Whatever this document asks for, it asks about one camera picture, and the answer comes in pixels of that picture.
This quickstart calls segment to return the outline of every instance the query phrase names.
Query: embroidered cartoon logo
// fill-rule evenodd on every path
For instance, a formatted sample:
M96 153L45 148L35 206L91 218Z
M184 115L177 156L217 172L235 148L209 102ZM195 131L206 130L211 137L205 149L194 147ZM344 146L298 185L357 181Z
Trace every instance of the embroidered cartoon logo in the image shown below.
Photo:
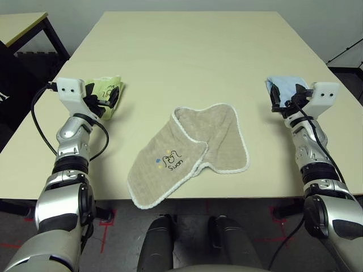
M162 168L168 168L171 171L176 169L178 166L180 166L183 163L183 160L180 160L182 156L179 155L175 150L167 150L167 155L163 156L162 160L157 159L156 162L159 164L159 169Z

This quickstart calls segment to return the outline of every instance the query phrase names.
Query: towel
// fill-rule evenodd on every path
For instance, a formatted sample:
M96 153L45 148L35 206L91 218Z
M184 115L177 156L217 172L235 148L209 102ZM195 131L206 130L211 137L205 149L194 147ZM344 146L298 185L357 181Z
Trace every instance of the towel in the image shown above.
M285 102L296 94L296 84L300 84L308 89L304 79L298 76L269 76L266 81L267 91L270 94L273 85L277 86L280 92L280 107L285 107Z
M216 104L203 110L178 107L137 155L128 189L137 207L149 209L205 167L221 174L238 173L249 162L231 105Z
M96 78L96 79L89 79L86 81L86 90L87 90L87 85L89 84L94 84L93 88L92 88L92 95L96 95L98 100L108 100L109 99L109 95L111 93L111 91L118 87L120 90L119 93L119 99L117 100L116 105L111 109L110 107L107 106L101 106L105 108L105 112L102 115L101 119L102 120L109 120L111 119L114 111L117 108L117 105L119 104L120 101L120 97L122 94L122 91L124 89L124 83L121 82L121 77L120 76L113 76L113 77L103 77L103 78Z

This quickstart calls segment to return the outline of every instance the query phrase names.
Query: beige towel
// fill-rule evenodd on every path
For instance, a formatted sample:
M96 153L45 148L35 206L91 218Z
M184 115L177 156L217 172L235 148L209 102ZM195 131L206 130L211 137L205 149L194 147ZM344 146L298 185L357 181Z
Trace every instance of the beige towel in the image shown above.
M221 174L238 173L248 168L249 161L231 105L179 107L138 154L128 188L137 207L150 209L205 167Z

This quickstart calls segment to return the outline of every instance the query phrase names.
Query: red tape marking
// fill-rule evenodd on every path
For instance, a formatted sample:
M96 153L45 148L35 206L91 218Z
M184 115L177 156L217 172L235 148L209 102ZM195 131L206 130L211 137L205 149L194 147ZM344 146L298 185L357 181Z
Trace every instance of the red tape marking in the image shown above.
M282 236L280 237L276 237L276 238L257 238L254 239L254 241L256 242L282 242L286 239L286 231L285 231L285 223L286 223L286 219L277 219L276 217L273 216L273 210L275 209L275 207L269 207L270 210L270 216L272 219L272 222L279 224L280 226L280 230L282 233ZM291 237L289 239L289 241L286 242L285 246L288 247L288 242L293 241L294 237Z

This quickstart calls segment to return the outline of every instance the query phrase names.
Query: white wall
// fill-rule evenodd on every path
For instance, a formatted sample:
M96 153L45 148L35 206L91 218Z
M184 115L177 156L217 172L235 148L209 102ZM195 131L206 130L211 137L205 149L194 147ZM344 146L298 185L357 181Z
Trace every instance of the white wall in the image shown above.
M278 11L325 62L363 36L363 0L0 0L0 14L47 11L71 54L104 11L138 10ZM26 50L51 48L39 34ZM358 67L361 60L363 42L331 66Z

